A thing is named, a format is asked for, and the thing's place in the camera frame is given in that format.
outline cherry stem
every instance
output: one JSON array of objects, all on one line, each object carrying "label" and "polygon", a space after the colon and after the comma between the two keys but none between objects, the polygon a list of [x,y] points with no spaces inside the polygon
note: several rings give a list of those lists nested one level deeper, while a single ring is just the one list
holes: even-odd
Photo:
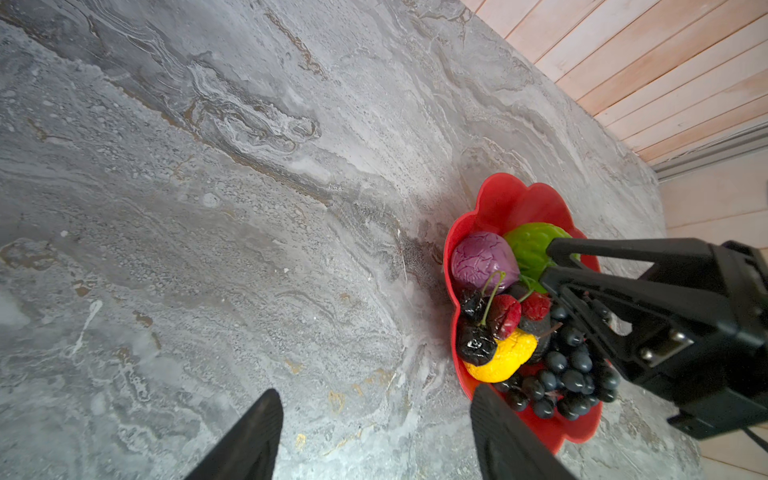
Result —
[{"label": "cherry stem", "polygon": [[489,276],[488,279],[485,281],[485,285],[482,286],[482,290],[480,290],[481,296],[485,296],[485,289],[488,288],[488,284],[491,282],[491,280],[493,280],[493,277],[496,276],[496,273],[503,273],[504,275],[506,275],[505,272],[502,272],[500,270],[494,270],[494,272],[491,273],[491,276]]},{"label": "cherry stem", "polygon": [[485,313],[482,315],[482,321],[480,322],[480,326],[485,326],[485,319],[488,318],[488,311],[491,309],[491,303],[493,302],[493,297],[496,296],[496,292],[498,291],[498,288],[501,286],[502,282],[504,281],[504,277],[507,276],[507,273],[502,271],[499,274],[498,283],[496,283],[496,286],[493,287],[493,292],[491,292],[491,296],[488,298],[488,305],[485,306]]},{"label": "cherry stem", "polygon": [[544,337],[546,337],[547,335],[551,335],[552,333],[555,333],[555,332],[557,332],[557,331],[558,331],[558,328],[560,328],[561,326],[563,326],[563,322],[557,322],[556,324],[554,324],[554,325],[552,326],[552,328],[550,328],[549,330],[547,330],[546,332],[542,333],[541,335],[539,335],[539,336],[538,336],[538,337],[536,337],[536,338],[538,338],[538,339],[543,339],[543,338],[544,338]]},{"label": "cherry stem", "polygon": [[530,297],[531,294],[534,292],[534,289],[531,286],[531,284],[534,282],[534,280],[531,277],[525,276],[525,275],[522,275],[522,274],[520,275],[520,280],[522,280],[523,283],[525,284],[525,286],[528,287],[528,293],[523,295],[523,297],[520,300],[518,300],[518,303],[523,303],[525,301],[525,299]]}]

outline grape bunch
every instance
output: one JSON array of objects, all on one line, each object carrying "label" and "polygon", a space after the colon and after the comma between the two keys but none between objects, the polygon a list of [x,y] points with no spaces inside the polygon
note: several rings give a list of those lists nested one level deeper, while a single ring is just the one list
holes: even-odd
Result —
[{"label": "grape bunch", "polygon": [[494,387],[506,394],[507,403],[516,412],[531,405],[541,419],[552,418],[557,410],[573,421],[600,401],[613,402],[621,377],[590,348],[584,333],[568,324],[565,308],[553,306],[550,315],[565,325],[550,342],[550,350],[543,358],[544,368],[531,376],[516,372]]}]

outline green fruit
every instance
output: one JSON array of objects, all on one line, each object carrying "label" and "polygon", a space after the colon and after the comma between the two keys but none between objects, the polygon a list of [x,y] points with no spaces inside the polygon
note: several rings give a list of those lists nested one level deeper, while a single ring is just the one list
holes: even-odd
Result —
[{"label": "green fruit", "polygon": [[547,293],[547,290],[538,278],[548,266],[555,265],[547,255],[547,247],[553,238],[571,238],[571,235],[551,223],[526,223],[504,235],[518,261],[521,276],[533,280],[531,287],[539,293]]}]

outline dark blue grape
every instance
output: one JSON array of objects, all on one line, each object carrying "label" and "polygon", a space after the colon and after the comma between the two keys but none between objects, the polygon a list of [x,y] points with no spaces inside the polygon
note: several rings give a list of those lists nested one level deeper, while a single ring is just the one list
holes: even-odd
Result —
[{"label": "dark blue grape", "polygon": [[571,354],[571,368],[576,369],[582,373],[589,373],[592,370],[592,359],[589,358],[589,353],[573,352]]},{"label": "dark blue grape", "polygon": [[611,318],[611,311],[600,300],[592,300],[590,302],[590,306],[592,307],[592,311],[595,312],[603,320],[608,320]]},{"label": "dark blue grape", "polygon": [[584,333],[570,325],[563,328],[559,337],[568,346],[579,346],[584,343]]},{"label": "dark blue grape", "polygon": [[512,387],[520,386],[522,377],[519,373],[515,373],[503,382],[494,383],[493,386],[501,393],[508,392]]},{"label": "dark blue grape", "polygon": [[507,392],[507,405],[516,412],[522,412],[528,406],[528,397],[518,387],[513,387]]},{"label": "dark blue grape", "polygon": [[568,408],[576,415],[587,415],[592,407],[589,399],[578,393],[569,393],[565,396],[565,401],[568,404]]},{"label": "dark blue grape", "polygon": [[560,415],[564,416],[566,420],[570,420],[572,422],[578,418],[578,415],[573,413],[571,407],[568,406],[568,402],[566,402],[565,397],[558,401],[558,412],[560,412]]},{"label": "dark blue grape", "polygon": [[618,388],[619,383],[621,383],[621,376],[619,375],[619,372],[610,366],[606,366],[600,369],[598,384],[601,387],[608,390],[615,390]]},{"label": "dark blue grape", "polygon": [[595,390],[595,396],[606,403],[611,403],[616,400],[616,390],[599,388]]},{"label": "dark blue grape", "polygon": [[562,373],[568,368],[568,359],[560,352],[550,352],[544,357],[544,364],[554,373]]},{"label": "dark blue grape", "polygon": [[568,318],[568,311],[562,305],[557,305],[549,310],[549,316],[555,320],[565,320]]},{"label": "dark blue grape", "polygon": [[558,377],[549,370],[539,370],[536,376],[546,392],[551,392],[558,387]]},{"label": "dark blue grape", "polygon": [[524,378],[521,388],[531,400],[541,400],[544,397],[544,386],[534,376]]},{"label": "dark blue grape", "polygon": [[533,413],[540,419],[554,417],[554,404],[550,399],[541,399],[533,404]]},{"label": "dark blue grape", "polygon": [[592,395],[592,393],[594,393],[594,379],[592,378],[592,375],[584,375],[584,386],[581,387],[581,393],[585,395]]},{"label": "dark blue grape", "polygon": [[581,372],[573,369],[565,370],[565,373],[561,376],[563,385],[572,392],[580,392],[584,388],[584,375]]}]

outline wooden wall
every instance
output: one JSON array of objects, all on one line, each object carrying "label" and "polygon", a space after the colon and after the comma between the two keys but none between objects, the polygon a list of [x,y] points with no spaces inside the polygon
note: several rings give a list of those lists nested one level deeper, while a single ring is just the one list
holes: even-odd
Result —
[{"label": "wooden wall", "polygon": [[768,0],[463,0],[650,164],[768,121]]},{"label": "wooden wall", "polygon": [[[737,240],[768,261],[768,149],[666,180],[659,191],[669,237]],[[753,431],[768,441],[768,424]],[[701,455],[707,480],[768,480],[768,453],[741,431],[702,441]]]}]

